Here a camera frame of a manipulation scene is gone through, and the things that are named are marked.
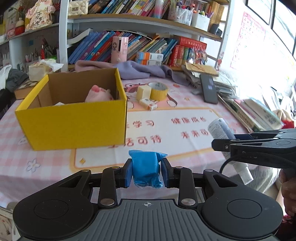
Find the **person's right hand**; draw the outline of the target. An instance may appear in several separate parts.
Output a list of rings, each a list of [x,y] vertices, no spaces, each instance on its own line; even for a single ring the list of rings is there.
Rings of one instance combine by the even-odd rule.
[[[280,171],[281,195],[283,197],[283,205],[285,212],[289,216],[295,216],[295,194],[296,181],[295,177],[288,179],[283,170]]]

